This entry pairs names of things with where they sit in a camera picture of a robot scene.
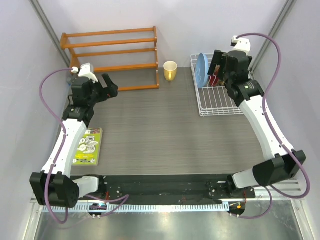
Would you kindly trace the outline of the light blue plate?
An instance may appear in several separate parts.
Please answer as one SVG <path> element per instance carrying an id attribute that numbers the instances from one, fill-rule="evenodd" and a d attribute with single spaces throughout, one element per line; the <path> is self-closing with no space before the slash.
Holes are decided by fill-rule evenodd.
<path id="1" fill-rule="evenodd" d="M 195 67 L 195 79 L 198 88 L 203 88 L 207 84 L 208 69 L 208 58 L 205 54 L 200 53 Z"/>

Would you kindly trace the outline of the red floral plate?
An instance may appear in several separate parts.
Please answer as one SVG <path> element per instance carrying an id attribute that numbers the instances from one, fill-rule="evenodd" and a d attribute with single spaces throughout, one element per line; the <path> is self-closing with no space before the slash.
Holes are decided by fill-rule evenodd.
<path id="1" fill-rule="evenodd" d="M 220 70 L 220 66 L 219 65 L 216 65 L 215 67 L 215 70 L 214 70 L 214 73 L 213 75 L 210 77 L 210 81 L 209 81 L 209 86 L 210 87 L 215 87 L 218 85 L 220 79 L 218 77 L 218 73 L 219 73 L 219 70 Z"/>

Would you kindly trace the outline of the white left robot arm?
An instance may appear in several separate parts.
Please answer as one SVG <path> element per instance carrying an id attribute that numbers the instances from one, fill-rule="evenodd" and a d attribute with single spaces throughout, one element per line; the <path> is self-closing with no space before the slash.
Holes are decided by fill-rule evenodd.
<path id="1" fill-rule="evenodd" d="M 102 176 L 86 175 L 72 180 L 71 168 L 81 138 L 94 116 L 94 106 L 118 95 L 107 73 L 102 75 L 107 84 L 93 82 L 89 76 L 78 76 L 71 86 L 72 101 L 59 122 L 63 125 L 53 151 L 40 172 L 31 174 L 29 182 L 42 206 L 73 208 L 78 199 L 90 194 L 100 200 L 107 192 Z"/>

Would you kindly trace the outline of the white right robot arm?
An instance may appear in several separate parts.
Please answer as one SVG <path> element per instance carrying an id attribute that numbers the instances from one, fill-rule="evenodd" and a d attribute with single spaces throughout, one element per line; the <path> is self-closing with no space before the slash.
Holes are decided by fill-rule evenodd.
<path id="1" fill-rule="evenodd" d="M 249 78 L 249 64 L 252 57 L 245 52 L 215 50 L 208 70 L 213 75 L 219 68 L 217 77 L 224 81 L 228 96 L 244 113 L 262 148 L 264 161 L 248 170 L 234 173 L 228 178 L 226 193 L 233 198 L 253 186 L 267 187 L 292 179 L 299 166 L 306 161 L 302 150 L 287 141 L 275 122 L 266 103 L 260 84 Z"/>

